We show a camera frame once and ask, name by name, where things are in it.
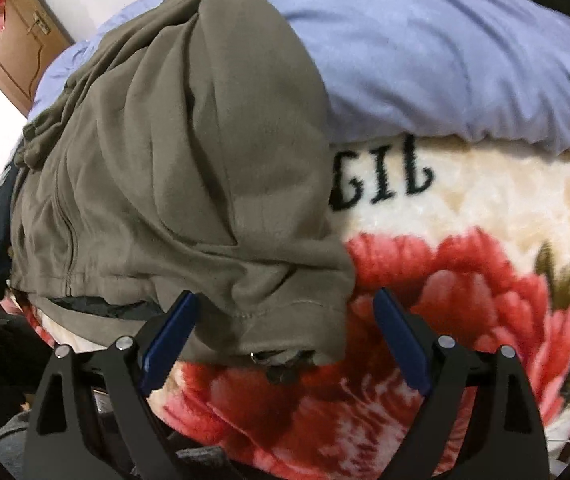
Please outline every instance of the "black lettering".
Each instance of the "black lettering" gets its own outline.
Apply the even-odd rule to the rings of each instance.
[[[370,150],[369,152],[376,158],[376,183],[377,183],[377,193],[376,196],[371,199],[373,204],[382,202],[383,200],[389,200],[394,198],[396,193],[389,188],[389,182],[387,177],[387,168],[385,167],[385,155],[392,148],[391,144],[386,144],[375,150]]]
[[[350,200],[345,200],[341,184],[343,182],[343,160],[349,158],[354,160],[359,158],[358,153],[352,151],[338,152],[334,155],[334,186],[329,196],[329,204],[334,211],[344,211],[359,203],[363,197],[364,182],[360,178],[353,176],[349,184],[354,188],[354,196]]]
[[[425,182],[418,184],[414,136],[405,136],[405,142],[403,143],[403,161],[405,163],[405,183],[407,194],[416,195],[427,190],[434,182],[434,171],[432,168],[423,168]]]

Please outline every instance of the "red flower print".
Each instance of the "red flower print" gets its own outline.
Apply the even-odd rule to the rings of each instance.
[[[500,244],[478,228],[435,250],[409,235],[369,234],[347,248],[357,279],[344,361],[305,372],[292,386],[273,386],[257,370],[182,365],[172,378],[179,387],[156,413],[175,430],[282,478],[377,479],[421,404],[374,322],[373,294],[385,286],[435,332],[465,346],[514,346],[544,422],[556,417],[570,369],[570,307],[552,312],[542,276],[518,276]],[[454,464],[472,402],[466,392],[436,472]]]
[[[22,307],[22,312],[25,315],[27,322],[34,329],[34,332],[36,332],[36,334],[38,334],[38,336],[43,339],[45,343],[53,348],[56,346],[55,339],[49,332],[47,332],[47,330],[43,328],[43,326],[40,324],[40,321],[38,321],[38,318],[36,317],[34,311],[35,308],[31,305]]]

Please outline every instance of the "pile of clothes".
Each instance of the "pile of clothes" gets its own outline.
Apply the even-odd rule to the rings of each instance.
[[[152,400],[187,436],[285,478],[376,478],[393,449],[350,455],[372,435],[346,444],[334,428],[313,457],[293,442],[324,402],[334,420],[369,420],[383,442],[411,423],[417,400],[375,357],[371,294],[389,282],[464,344],[517,348],[546,423],[570,404],[570,293],[554,296],[558,308],[546,299],[547,233],[502,248],[506,230],[528,222],[466,217],[460,183],[440,180],[464,175],[471,189],[507,178],[510,160],[534,187],[551,168],[570,182],[570,155],[559,155],[570,152],[570,1],[140,0],[54,62],[30,118],[0,182],[0,275],[52,344],[68,341],[46,323],[107,346],[183,290],[204,293],[186,364]],[[485,189],[482,200],[497,197]],[[395,200],[425,201],[427,190],[436,206],[404,205],[393,219]],[[490,215],[514,210],[509,196],[486,203]],[[463,234],[445,227],[448,213],[431,215],[443,203]],[[485,310],[470,328],[448,309],[453,290],[472,289],[460,301]],[[268,393],[277,386],[260,383],[264,368],[287,364],[312,371]],[[248,384],[279,407],[277,431],[230,407]],[[360,396],[405,408],[374,423]]]

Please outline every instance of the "jacket zipper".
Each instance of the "jacket zipper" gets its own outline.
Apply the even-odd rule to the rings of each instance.
[[[76,261],[76,247],[75,247],[75,236],[74,236],[74,228],[72,227],[71,220],[67,213],[63,209],[60,195],[58,192],[59,185],[58,185],[58,168],[56,169],[56,177],[54,179],[56,185],[54,186],[54,203],[56,205],[56,209],[63,219],[63,223],[65,224],[67,235],[69,239],[69,256],[65,263],[65,297],[69,297],[72,295],[72,268],[74,267],[74,263]]]

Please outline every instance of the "plush blanket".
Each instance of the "plush blanket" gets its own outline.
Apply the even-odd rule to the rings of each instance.
[[[289,386],[273,386],[257,370],[177,363],[149,399],[156,415],[283,478],[378,478],[421,404],[373,320],[372,294],[386,286],[463,345],[491,352],[512,345],[548,436],[566,425],[570,155],[453,137],[343,147],[331,208],[357,268],[345,360]],[[50,343],[95,349],[39,311],[25,311]],[[456,459],[472,402],[468,392],[439,472]]]

